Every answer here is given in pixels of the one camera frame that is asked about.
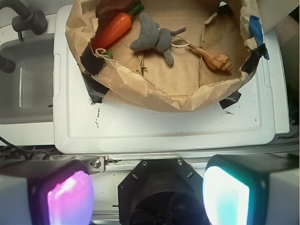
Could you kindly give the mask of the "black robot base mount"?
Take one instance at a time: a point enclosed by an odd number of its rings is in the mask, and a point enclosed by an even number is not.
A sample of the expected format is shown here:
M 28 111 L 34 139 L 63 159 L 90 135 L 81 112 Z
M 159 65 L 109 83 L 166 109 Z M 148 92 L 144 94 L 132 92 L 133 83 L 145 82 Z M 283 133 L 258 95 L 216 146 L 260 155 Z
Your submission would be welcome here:
M 122 225 L 208 225 L 203 178 L 188 164 L 139 163 L 118 185 Z

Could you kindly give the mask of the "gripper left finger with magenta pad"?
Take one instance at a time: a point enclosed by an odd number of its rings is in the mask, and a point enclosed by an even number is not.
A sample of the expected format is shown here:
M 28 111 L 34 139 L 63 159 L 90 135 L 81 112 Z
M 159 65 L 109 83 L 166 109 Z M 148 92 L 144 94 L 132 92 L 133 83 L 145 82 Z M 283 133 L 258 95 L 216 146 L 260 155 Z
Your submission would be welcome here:
M 2 225 L 88 225 L 94 188 L 79 160 L 2 160 Z

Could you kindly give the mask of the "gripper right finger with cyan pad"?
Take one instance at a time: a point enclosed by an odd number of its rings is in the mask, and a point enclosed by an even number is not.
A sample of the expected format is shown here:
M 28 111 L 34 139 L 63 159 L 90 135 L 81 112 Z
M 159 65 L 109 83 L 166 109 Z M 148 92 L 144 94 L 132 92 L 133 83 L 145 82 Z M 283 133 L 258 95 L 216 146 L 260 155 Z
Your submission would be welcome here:
M 298 225 L 299 156 L 214 155 L 206 166 L 202 193 L 213 225 Z

